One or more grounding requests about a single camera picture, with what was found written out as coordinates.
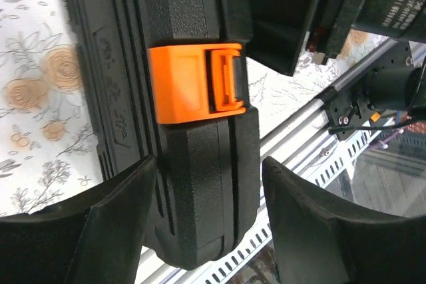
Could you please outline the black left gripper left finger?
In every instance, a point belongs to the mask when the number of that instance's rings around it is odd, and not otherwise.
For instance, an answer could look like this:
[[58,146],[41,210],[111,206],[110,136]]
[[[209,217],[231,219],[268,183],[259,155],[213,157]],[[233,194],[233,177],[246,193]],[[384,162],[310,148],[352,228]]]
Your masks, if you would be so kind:
[[155,181],[148,156],[67,200],[1,218],[1,282],[134,283]]

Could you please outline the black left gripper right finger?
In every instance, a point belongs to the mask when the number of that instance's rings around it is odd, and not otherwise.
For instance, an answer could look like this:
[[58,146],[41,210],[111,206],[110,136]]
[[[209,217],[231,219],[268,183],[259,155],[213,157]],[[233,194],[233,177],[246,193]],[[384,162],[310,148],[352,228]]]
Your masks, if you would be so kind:
[[277,160],[262,181],[282,283],[424,283],[425,217],[349,202]]

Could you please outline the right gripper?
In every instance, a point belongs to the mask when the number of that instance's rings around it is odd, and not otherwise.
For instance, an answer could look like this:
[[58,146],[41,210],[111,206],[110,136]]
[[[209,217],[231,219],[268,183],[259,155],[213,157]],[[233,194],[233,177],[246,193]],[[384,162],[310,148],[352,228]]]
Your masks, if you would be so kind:
[[293,76],[308,50],[313,63],[336,58],[352,30],[397,41],[425,42],[425,0],[249,0],[248,56]]

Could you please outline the black plastic tool case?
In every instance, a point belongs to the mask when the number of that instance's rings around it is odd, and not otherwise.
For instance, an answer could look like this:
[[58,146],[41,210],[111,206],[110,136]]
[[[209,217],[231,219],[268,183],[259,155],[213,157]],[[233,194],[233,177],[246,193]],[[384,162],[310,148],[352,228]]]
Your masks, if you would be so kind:
[[260,202],[248,0],[66,0],[105,179],[154,156],[146,247],[186,270],[229,254]]

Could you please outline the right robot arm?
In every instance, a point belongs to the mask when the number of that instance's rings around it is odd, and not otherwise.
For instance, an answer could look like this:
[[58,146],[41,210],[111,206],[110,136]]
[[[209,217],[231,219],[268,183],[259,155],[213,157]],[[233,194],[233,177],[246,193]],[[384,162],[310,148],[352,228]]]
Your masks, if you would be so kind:
[[425,67],[410,42],[425,41],[425,0],[250,0],[254,38],[249,56],[292,75],[301,51],[316,64],[335,58],[351,29],[387,37],[341,78],[265,135],[262,180],[282,283],[424,283],[425,216],[369,209],[303,178],[278,159],[300,136],[326,133],[346,155],[353,133],[379,132],[372,116],[403,111],[405,127],[425,120]]

